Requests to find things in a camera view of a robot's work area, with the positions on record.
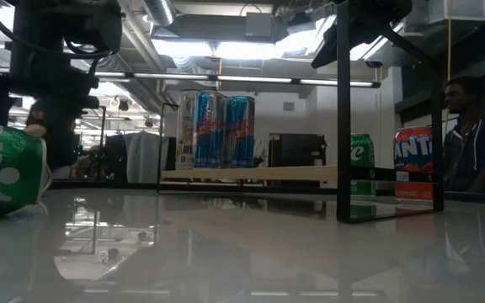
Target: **glossy tabletop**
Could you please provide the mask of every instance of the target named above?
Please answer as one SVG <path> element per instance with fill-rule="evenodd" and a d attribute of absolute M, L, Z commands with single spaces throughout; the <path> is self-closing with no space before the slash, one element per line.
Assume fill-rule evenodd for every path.
<path fill-rule="evenodd" d="M 0 219 L 0 302 L 485 302 L 485 205 L 355 225 L 334 211 L 51 190 Z"/>

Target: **white wall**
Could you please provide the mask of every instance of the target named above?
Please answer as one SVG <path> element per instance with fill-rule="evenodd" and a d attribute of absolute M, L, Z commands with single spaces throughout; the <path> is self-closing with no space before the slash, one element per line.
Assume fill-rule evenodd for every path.
<path fill-rule="evenodd" d="M 268 141 L 270 133 L 305 134 L 306 100 L 298 93 L 222 92 L 227 97 L 250 96 L 256 100 L 254 136 Z M 284 111 L 284 102 L 293 102 L 295 111 Z"/>
<path fill-rule="evenodd" d="M 392 140 L 400 127 L 394 104 L 402 98 L 401 69 L 391 68 L 387 74 L 381 88 L 351 88 L 351 133 L 369 134 L 376 166 L 393 168 Z M 307 132 L 325 135 L 327 163 L 337 163 L 338 89 L 315 88 L 306 101 L 306 120 Z"/>
<path fill-rule="evenodd" d="M 454 127 L 458 124 L 457 121 L 457 114 L 449 114 L 448 119 L 447 119 L 447 114 L 448 109 L 443 109 L 443 113 L 441 115 L 442 120 L 443 120 L 443 141 L 445 140 L 445 135 L 447 132 L 451 131 L 454 129 Z M 431 115 L 425 115 L 423 117 L 411 120 L 409 122 L 406 122 L 403 124 L 403 127 L 414 127 L 414 126 L 429 126 L 431 125 Z"/>

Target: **man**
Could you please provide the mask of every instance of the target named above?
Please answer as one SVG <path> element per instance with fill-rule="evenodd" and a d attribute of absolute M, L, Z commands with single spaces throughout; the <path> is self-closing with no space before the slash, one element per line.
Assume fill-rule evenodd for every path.
<path fill-rule="evenodd" d="M 485 192 L 484 87 L 484 80 L 478 77 L 458 77 L 446 87 L 449 111 L 459 118 L 443 145 L 445 190 Z"/>

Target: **soda can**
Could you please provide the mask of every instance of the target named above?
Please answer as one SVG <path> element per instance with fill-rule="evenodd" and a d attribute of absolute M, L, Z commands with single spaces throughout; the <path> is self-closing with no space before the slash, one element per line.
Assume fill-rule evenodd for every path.
<path fill-rule="evenodd" d="M 194 166 L 193 135 L 194 135 L 194 100 L 196 91 L 182 93 L 179 103 L 177 124 L 177 160 L 175 169 L 192 169 Z"/>
<path fill-rule="evenodd" d="M 237 96 L 227 100 L 225 166 L 253 167 L 253 123 L 255 100 Z"/>
<path fill-rule="evenodd" d="M 194 167 L 221 167 L 225 117 L 226 97 L 215 92 L 200 92 L 195 95 Z"/>
<path fill-rule="evenodd" d="M 0 215 L 39 201 L 51 183 L 42 139 L 0 126 Z"/>
<path fill-rule="evenodd" d="M 374 143 L 368 134 L 351 134 L 351 165 L 374 167 Z M 374 182 L 351 181 L 351 195 L 375 196 Z"/>
<path fill-rule="evenodd" d="M 431 173 L 432 143 L 431 127 L 410 127 L 400 129 L 394 138 L 394 169 L 405 172 Z M 394 184 L 396 198 L 405 202 L 433 199 L 431 183 Z"/>

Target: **black metal frame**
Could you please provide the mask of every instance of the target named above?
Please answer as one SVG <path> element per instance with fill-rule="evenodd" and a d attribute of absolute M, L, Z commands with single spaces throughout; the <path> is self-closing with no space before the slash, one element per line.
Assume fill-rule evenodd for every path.
<path fill-rule="evenodd" d="M 100 151 L 102 156 L 102 151 L 104 150 L 104 127 L 106 126 L 106 107 L 99 106 L 102 109 L 102 123 L 100 125 Z M 101 165 L 97 167 L 97 181 L 100 181 L 100 171 Z"/>
<path fill-rule="evenodd" d="M 394 32 L 388 24 L 381 24 L 373 19 L 367 12 L 360 9 L 356 4 L 347 0 L 338 5 L 338 189 L 316 189 L 316 188 L 282 188 L 282 187 L 251 187 L 239 183 L 237 186 L 222 185 L 191 185 L 187 184 L 170 184 L 160 183 L 161 163 L 162 163 L 162 139 L 163 139 L 163 121 L 164 109 L 169 106 L 173 110 L 179 108 L 175 104 L 162 104 L 160 114 L 160 144 L 158 151 L 157 165 L 157 182 L 156 183 L 92 183 L 92 182 L 55 182 L 52 189 L 68 188 L 121 188 L 121 189 L 152 189 L 159 194 L 164 191 L 183 191 L 183 192 L 213 192 L 213 193 L 261 193 L 261 194 L 323 194 L 334 195 L 337 198 L 337 220 L 345 223 L 355 223 L 362 221 L 376 221 L 386 218 L 395 218 L 406 215 L 416 215 L 441 211 L 444 208 L 444 196 L 442 185 L 443 158 L 441 144 L 433 145 L 433 173 L 408 173 L 400 172 L 393 169 L 375 168 L 375 167 L 356 167 L 352 166 L 351 153 L 351 99 L 350 99 L 350 60 L 349 60 L 349 23 L 352 18 L 377 30 L 381 35 L 390 40 L 396 46 L 402 48 L 407 53 L 414 56 L 420 63 L 436 67 L 432 60 L 419 50 L 416 46 L 405 40 L 402 36 Z M 442 124 L 441 124 L 441 81 L 438 72 L 432 83 L 432 141 L 442 142 Z M 415 183 L 432 183 L 434 190 L 433 208 L 427 211 L 421 211 L 412 214 L 386 215 L 368 218 L 350 217 L 351 208 L 351 181 L 365 180 L 372 182 L 415 182 Z"/>
<path fill-rule="evenodd" d="M 350 217 L 351 193 L 350 182 L 357 179 L 372 179 L 374 181 L 407 181 L 431 182 L 434 190 L 432 211 L 441 211 L 444 208 L 442 172 L 443 157 L 441 144 L 433 144 L 434 172 L 426 173 L 400 173 L 385 168 L 354 167 L 350 163 L 351 153 L 351 95 L 350 95 L 350 64 L 349 64 L 349 24 L 351 19 L 357 19 L 369 28 L 378 31 L 394 45 L 400 47 L 424 65 L 435 67 L 431 58 L 416 46 L 394 32 L 388 24 L 382 24 L 372 18 L 351 1 L 338 5 L 338 202 L 337 219 L 341 222 L 352 223 L 361 221 Z M 432 141 L 442 142 L 440 81 L 439 73 L 432 83 Z"/>
<path fill-rule="evenodd" d="M 158 163 L 157 163 L 157 185 L 160 184 L 160 176 L 162 173 L 162 143 L 164 137 L 164 109 L 166 106 L 169 106 L 171 109 L 177 111 L 179 110 L 179 106 L 177 104 L 170 104 L 170 103 L 163 103 L 162 107 L 160 108 L 160 143 L 158 144 Z"/>

